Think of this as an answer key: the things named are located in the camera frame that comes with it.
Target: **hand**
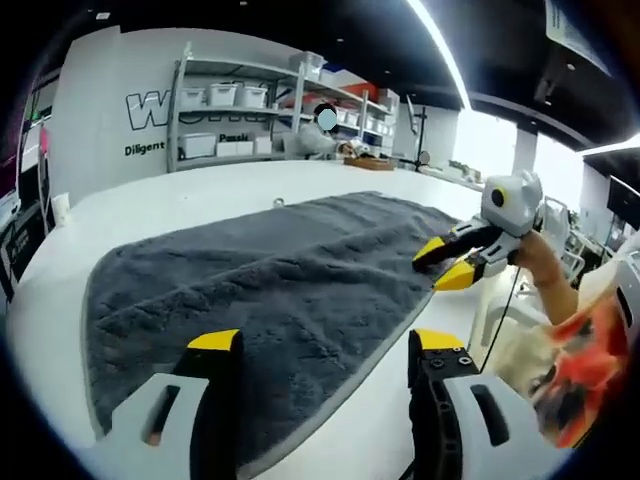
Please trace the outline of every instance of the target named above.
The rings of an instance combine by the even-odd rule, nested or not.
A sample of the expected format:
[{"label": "hand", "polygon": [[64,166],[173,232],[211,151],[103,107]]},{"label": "hand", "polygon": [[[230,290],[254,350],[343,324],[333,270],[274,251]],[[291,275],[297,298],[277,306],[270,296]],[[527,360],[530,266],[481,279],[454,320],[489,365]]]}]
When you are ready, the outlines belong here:
[{"label": "hand", "polygon": [[563,277],[562,266],[555,253],[538,232],[526,234],[520,241],[520,248],[514,263],[531,272],[536,287],[553,285]]},{"label": "hand", "polygon": [[343,143],[342,145],[340,145],[340,148],[338,149],[338,151],[343,155],[347,155],[347,156],[353,156],[356,153],[353,147],[348,143]]}]

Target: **window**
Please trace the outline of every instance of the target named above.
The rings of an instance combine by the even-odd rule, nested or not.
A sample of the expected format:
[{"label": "window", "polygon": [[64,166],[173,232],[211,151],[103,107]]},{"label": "window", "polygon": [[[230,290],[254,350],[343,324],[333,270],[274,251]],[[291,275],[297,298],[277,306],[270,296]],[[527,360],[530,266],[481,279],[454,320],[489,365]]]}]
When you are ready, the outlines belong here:
[{"label": "window", "polygon": [[533,171],[540,177],[546,196],[566,204],[569,210],[580,211],[583,170],[580,155],[546,135],[538,135]]},{"label": "window", "polygon": [[517,135],[513,122],[463,110],[458,117],[453,160],[479,170],[485,178],[510,175]]}]

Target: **ceiling light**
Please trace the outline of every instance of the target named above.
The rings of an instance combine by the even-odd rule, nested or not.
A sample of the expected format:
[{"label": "ceiling light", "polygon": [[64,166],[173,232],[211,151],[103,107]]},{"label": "ceiling light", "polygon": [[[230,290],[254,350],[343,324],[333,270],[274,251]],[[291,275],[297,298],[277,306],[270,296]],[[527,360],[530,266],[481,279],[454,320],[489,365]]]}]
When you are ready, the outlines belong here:
[{"label": "ceiling light", "polygon": [[587,155],[616,152],[618,150],[629,150],[631,148],[640,148],[640,133],[636,133],[633,137],[624,142],[612,143],[611,145],[603,145],[602,147],[589,148],[578,153],[583,157],[586,157]]},{"label": "ceiling light", "polygon": [[416,12],[416,15],[418,15],[418,18],[427,28],[429,34],[431,35],[431,38],[438,47],[440,55],[442,55],[444,63],[447,65],[449,73],[453,78],[453,82],[456,84],[456,89],[458,90],[458,95],[460,95],[460,100],[462,101],[463,107],[471,110],[471,101],[469,100],[467,89],[464,86],[462,75],[460,74],[458,65],[456,65],[456,62],[453,59],[453,55],[451,54],[451,50],[449,50],[447,42],[445,42],[442,33],[438,29],[438,26],[433,21],[431,15],[429,15],[429,12],[427,12],[427,9],[424,7],[420,0],[407,0],[407,3],[411,6],[411,8],[413,8],[413,11]]}]

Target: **metal shelf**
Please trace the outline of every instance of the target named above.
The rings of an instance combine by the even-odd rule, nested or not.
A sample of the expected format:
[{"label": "metal shelf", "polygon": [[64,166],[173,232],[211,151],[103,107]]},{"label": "metal shelf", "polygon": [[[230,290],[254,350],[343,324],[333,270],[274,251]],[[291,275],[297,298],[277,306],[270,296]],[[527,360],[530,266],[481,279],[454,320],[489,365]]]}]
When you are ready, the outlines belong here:
[{"label": "metal shelf", "polygon": [[[280,81],[290,79],[291,84],[295,84],[298,73],[284,68],[272,67],[261,63],[238,62],[237,60],[227,59],[205,59],[205,58],[187,58],[185,75],[219,75],[221,77],[249,78],[255,80],[263,80],[266,82]],[[323,93],[328,96],[335,97],[340,100],[348,100],[357,104],[362,103],[362,97],[353,93],[334,87],[319,80],[311,80],[305,78],[305,83],[311,85],[311,88],[305,90],[312,93]],[[377,103],[368,101],[367,106],[383,115],[390,115],[386,108]]]},{"label": "metal shelf", "polygon": [[239,62],[228,59],[206,59],[188,58],[186,59],[185,75],[212,75],[221,77],[249,78],[252,80],[264,80],[265,82],[275,82],[290,79],[295,85],[298,77],[297,72],[285,70],[284,68],[272,67],[253,62]]},{"label": "metal shelf", "polygon": [[229,155],[226,157],[198,157],[178,161],[178,171],[194,168],[210,167],[213,165],[233,165],[235,163],[261,162],[265,160],[284,160],[284,152],[274,152],[264,155]]},{"label": "metal shelf", "polygon": [[[312,85],[312,88],[305,88],[305,90],[307,90],[308,92],[325,94],[328,96],[333,96],[339,100],[348,100],[357,104],[362,104],[362,97],[358,97],[357,95],[342,90],[339,87],[333,87],[318,80],[311,80],[308,78],[305,78],[304,81],[305,83]],[[367,107],[376,113],[391,115],[391,112],[389,110],[384,108],[382,105],[378,105],[377,103],[374,103],[370,100],[367,101]]]},{"label": "metal shelf", "polygon": [[[306,68],[300,65],[297,72],[288,70],[287,68],[279,68],[262,63],[245,62],[241,60],[233,60],[228,58],[198,58],[191,54],[191,42],[187,42],[182,57],[176,62],[176,68],[173,75],[171,85],[171,95],[169,97],[169,117],[167,124],[167,171],[174,172],[179,170],[187,170],[191,168],[199,168],[210,165],[226,165],[232,163],[255,162],[262,160],[273,160],[285,158],[283,153],[274,153],[271,155],[251,155],[251,156],[233,156],[233,157],[204,157],[189,160],[179,159],[179,129],[181,127],[180,119],[182,117],[194,117],[206,115],[238,115],[246,117],[258,117],[263,125],[267,126],[273,140],[274,127],[277,120],[289,121],[291,119],[291,131],[297,133],[302,120],[312,120],[313,115],[302,113],[303,97],[307,92],[323,93],[327,97],[344,100],[359,106],[360,125],[352,126],[341,124],[341,128],[349,129],[356,132],[360,138],[365,135],[372,135],[377,139],[382,139],[382,143],[387,141],[387,137],[378,132],[367,130],[366,125],[367,111],[375,116],[391,115],[386,108],[369,101],[368,91],[365,90],[362,96],[349,93],[341,88],[328,85],[318,80],[305,78]],[[210,107],[203,105],[198,108],[182,108],[180,106],[180,92],[183,90],[185,77],[195,76],[211,76],[226,77],[228,79],[238,80],[254,80],[262,82],[267,88],[268,105],[276,103],[278,89],[281,86],[291,88],[292,94],[295,95],[293,108],[287,110],[279,110],[273,108],[247,108],[247,107]]]},{"label": "metal shelf", "polygon": [[207,106],[203,105],[198,108],[180,108],[180,115],[202,115],[207,113],[218,114],[255,114],[255,115],[273,115],[276,117],[293,117],[295,112],[288,109],[275,109],[275,108],[249,108],[249,107],[220,107],[220,106]]},{"label": "metal shelf", "polygon": [[[346,128],[348,130],[354,130],[356,132],[360,131],[360,127],[354,127],[353,125],[349,125],[348,123],[339,123],[338,126],[341,128]],[[367,130],[366,128],[364,129],[364,133],[368,135],[373,135],[374,137],[384,137],[384,135],[382,135],[380,132],[376,132],[374,130]]]}]

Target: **black ceiling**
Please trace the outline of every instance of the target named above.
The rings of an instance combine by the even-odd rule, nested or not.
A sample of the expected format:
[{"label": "black ceiling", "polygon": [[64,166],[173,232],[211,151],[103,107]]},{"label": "black ceiling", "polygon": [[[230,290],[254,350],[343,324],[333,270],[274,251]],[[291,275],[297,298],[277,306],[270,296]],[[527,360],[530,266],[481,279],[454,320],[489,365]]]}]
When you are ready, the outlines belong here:
[{"label": "black ceiling", "polygon": [[[584,148],[585,139],[612,143],[638,130],[623,82],[546,37],[544,0],[423,2],[447,39],[467,90],[484,95],[483,100],[472,96],[474,109],[539,129],[575,149]],[[380,87],[414,95],[416,103],[460,106],[434,42],[405,0],[192,0],[164,5],[157,1],[93,5],[92,12],[76,17],[49,69],[62,63],[73,38],[105,26],[118,24],[123,31],[208,28],[315,51]],[[111,12],[110,19],[97,21],[98,11]],[[575,71],[567,63],[575,65]],[[547,97],[551,105],[543,98],[536,100],[541,88],[551,91]],[[568,127],[570,133],[538,114]],[[638,159],[628,153],[589,162],[605,175],[640,181]]]}]

